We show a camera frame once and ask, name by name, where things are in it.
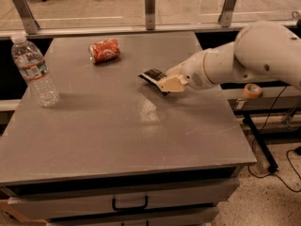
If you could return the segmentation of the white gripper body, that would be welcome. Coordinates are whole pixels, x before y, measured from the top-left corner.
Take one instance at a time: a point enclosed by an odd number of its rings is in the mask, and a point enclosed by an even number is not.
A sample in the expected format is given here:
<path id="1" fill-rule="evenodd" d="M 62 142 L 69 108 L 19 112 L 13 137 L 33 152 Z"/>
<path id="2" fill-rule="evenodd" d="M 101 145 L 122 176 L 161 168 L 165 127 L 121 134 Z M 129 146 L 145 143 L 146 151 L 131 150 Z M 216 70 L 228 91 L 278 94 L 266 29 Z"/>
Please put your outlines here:
<path id="1" fill-rule="evenodd" d="M 205 72 L 205 58 L 209 52 L 210 50 L 196 52 L 177 66 L 168 69 L 166 76 L 171 78 L 175 75 L 184 86 L 189 86 L 192 89 L 213 88 L 214 83 L 208 78 Z"/>

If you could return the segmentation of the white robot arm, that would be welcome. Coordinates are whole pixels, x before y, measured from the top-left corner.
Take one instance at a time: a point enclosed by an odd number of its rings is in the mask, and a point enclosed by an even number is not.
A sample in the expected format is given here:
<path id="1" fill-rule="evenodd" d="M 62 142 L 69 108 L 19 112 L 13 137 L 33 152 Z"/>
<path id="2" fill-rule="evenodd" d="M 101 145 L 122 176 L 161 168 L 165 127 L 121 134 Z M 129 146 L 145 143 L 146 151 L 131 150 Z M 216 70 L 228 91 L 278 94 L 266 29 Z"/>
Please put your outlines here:
<path id="1" fill-rule="evenodd" d="M 283 25 L 256 22 L 235 41 L 199 51 L 166 71 L 162 92 L 210 89 L 224 83 L 281 81 L 301 89 L 301 39 Z"/>

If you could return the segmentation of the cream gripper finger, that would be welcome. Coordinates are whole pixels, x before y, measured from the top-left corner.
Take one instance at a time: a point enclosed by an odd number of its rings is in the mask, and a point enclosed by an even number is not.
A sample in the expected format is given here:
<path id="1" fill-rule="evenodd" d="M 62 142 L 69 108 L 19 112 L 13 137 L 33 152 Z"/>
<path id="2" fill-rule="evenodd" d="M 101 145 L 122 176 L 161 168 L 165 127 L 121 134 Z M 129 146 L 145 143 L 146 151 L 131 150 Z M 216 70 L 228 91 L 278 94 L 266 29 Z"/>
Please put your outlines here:
<path id="1" fill-rule="evenodd" d="M 181 74 L 173 74 L 160 79 L 157 82 L 157 87 L 162 92 L 182 92 L 188 81 Z"/>

